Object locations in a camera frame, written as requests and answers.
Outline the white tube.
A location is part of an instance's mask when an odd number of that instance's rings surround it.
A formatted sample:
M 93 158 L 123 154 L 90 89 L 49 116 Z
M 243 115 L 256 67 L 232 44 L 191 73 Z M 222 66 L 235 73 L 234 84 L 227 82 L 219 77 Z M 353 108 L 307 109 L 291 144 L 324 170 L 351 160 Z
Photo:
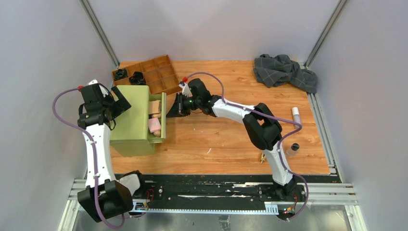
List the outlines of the white tube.
M 301 124 L 300 112 L 299 112 L 298 107 L 292 108 L 292 117 L 293 117 L 293 122 L 297 124 Z

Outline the tan square compact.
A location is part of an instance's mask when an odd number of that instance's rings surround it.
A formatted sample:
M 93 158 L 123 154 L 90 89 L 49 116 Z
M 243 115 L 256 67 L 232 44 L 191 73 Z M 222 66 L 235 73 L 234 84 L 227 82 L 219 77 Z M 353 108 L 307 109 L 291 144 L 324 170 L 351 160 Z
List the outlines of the tan square compact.
M 149 114 L 155 115 L 161 113 L 161 100 L 155 100 L 149 102 Z

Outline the clear gold-cap bottle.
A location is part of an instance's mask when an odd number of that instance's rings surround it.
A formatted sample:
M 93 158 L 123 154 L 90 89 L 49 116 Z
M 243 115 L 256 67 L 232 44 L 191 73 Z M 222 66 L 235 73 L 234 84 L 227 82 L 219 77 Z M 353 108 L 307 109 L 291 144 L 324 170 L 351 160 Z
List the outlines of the clear gold-cap bottle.
M 266 155 L 264 153 L 261 153 L 260 154 L 260 163 L 262 164 L 262 163 L 264 163 L 266 161 L 267 161 Z

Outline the green drawer box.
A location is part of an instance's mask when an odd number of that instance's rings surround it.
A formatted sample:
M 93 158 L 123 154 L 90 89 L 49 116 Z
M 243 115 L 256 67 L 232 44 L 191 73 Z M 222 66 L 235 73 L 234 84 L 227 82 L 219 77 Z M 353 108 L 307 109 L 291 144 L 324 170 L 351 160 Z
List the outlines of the green drawer box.
M 155 145 L 166 138 L 166 93 L 151 94 L 148 86 L 118 85 L 117 88 L 131 108 L 115 119 L 116 126 L 111 131 L 110 145 L 123 157 L 151 155 Z M 150 102 L 160 101 L 160 136 L 149 129 Z

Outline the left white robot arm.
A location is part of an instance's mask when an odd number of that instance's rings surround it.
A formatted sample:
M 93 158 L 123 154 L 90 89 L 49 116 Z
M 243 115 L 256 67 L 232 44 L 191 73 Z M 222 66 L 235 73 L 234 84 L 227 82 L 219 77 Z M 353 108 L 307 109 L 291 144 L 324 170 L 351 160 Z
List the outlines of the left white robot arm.
M 80 88 L 77 125 L 87 148 L 88 176 L 85 189 L 77 194 L 80 205 L 96 222 L 122 215 L 134 208 L 133 199 L 147 194 L 147 185 L 140 172 L 132 171 L 120 179 L 113 172 L 110 154 L 110 135 L 116 118 L 131 108 L 117 87 L 107 89 L 96 80 Z

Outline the small black-cap bottle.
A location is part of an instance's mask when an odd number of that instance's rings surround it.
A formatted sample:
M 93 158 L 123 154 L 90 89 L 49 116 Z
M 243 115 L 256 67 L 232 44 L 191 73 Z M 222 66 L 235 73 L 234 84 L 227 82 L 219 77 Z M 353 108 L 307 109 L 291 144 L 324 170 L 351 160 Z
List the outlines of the small black-cap bottle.
M 300 145 L 298 143 L 293 143 L 286 151 L 285 155 L 288 157 L 297 155 L 300 149 Z

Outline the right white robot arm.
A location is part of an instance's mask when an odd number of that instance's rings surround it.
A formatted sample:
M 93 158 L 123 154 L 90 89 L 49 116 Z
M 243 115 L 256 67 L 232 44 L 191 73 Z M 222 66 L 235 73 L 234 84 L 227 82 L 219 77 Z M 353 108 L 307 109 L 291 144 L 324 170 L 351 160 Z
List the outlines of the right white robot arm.
M 223 96 L 211 94 L 199 78 L 189 83 L 181 82 L 180 87 L 183 92 L 176 94 L 167 118 L 185 117 L 200 109 L 205 115 L 243 124 L 250 141 L 269 163 L 276 184 L 275 195 L 283 201 L 294 195 L 296 182 L 282 153 L 282 127 L 264 103 L 251 106 L 228 101 Z

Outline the pink square pad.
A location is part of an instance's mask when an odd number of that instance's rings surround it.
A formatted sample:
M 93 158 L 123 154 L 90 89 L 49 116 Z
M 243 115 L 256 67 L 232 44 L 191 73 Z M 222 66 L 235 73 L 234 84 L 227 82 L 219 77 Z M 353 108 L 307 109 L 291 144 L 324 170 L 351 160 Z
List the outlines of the pink square pad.
M 157 118 L 157 117 L 150 118 L 148 120 L 148 122 L 149 122 L 149 131 L 150 131 L 150 133 L 160 132 L 162 130 L 162 126 L 161 126 L 159 118 Z

